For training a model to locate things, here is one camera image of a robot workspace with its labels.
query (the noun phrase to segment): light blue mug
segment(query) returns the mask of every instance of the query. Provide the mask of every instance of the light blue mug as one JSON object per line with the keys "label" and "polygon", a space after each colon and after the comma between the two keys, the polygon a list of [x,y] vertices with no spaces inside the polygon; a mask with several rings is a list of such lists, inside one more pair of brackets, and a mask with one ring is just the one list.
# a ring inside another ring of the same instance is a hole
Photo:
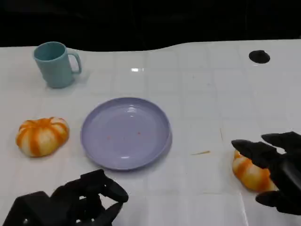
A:
{"label": "light blue mug", "polygon": [[[71,69],[68,55],[73,55],[79,70]],[[33,58],[43,75],[47,85],[52,88],[64,88],[71,85],[74,75],[81,73],[79,55],[74,51],[67,51],[64,44],[51,41],[39,45],[33,52]]]}

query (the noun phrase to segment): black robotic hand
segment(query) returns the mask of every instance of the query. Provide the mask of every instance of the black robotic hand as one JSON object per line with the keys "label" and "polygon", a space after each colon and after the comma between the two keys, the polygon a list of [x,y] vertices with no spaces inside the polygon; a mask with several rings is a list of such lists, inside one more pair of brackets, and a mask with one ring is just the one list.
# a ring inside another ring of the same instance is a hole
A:
{"label": "black robotic hand", "polygon": [[301,215],[301,135],[295,132],[265,134],[262,139],[283,148],[277,152],[263,142],[233,140],[232,145],[253,164],[270,170],[270,178],[278,191],[263,192],[256,196],[260,204],[276,207],[279,212]]}
{"label": "black robotic hand", "polygon": [[[117,203],[105,209],[99,194]],[[58,187],[51,197],[35,192],[18,197],[3,226],[111,226],[128,194],[102,169]]]}

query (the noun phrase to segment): small stick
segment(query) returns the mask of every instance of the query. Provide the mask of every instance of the small stick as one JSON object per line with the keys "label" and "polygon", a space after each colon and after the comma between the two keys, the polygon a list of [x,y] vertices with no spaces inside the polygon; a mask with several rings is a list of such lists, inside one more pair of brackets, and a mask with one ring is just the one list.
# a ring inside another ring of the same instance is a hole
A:
{"label": "small stick", "polygon": [[191,154],[191,155],[198,155],[198,154],[208,154],[210,153],[210,151],[205,151],[205,152],[199,152],[199,153],[195,153],[195,154]]}

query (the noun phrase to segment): grid pattern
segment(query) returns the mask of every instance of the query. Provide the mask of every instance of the grid pattern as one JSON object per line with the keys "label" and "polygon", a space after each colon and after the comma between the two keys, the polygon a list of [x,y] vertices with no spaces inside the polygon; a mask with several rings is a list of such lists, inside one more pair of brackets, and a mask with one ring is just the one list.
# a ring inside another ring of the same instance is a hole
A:
{"label": "grid pattern", "polygon": [[[155,51],[79,51],[84,72],[72,86],[52,90],[32,59],[33,47],[0,48],[0,223],[22,194],[59,185],[97,169],[84,155],[79,133],[98,104],[141,97],[168,115],[173,145],[142,170],[106,171],[130,194],[115,226],[301,226],[301,218],[254,200],[231,171],[233,139],[301,132],[298,40],[187,43]],[[252,50],[271,61],[257,65]],[[59,116],[71,128],[54,155],[28,159],[15,145],[26,119]],[[209,150],[210,153],[192,155]],[[104,199],[105,205],[111,201]]]}

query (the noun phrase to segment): croissant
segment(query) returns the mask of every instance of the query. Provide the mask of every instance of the croissant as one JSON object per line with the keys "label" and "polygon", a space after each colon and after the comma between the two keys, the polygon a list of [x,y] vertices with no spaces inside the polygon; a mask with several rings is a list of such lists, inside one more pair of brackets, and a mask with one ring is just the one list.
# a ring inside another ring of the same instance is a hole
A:
{"label": "croissant", "polygon": [[41,157],[53,153],[69,137],[69,127],[62,118],[26,120],[19,128],[16,144],[24,154]]}
{"label": "croissant", "polygon": [[232,163],[234,175],[248,189],[256,192],[274,191],[277,187],[271,181],[268,169],[255,166],[252,161],[235,150]]}

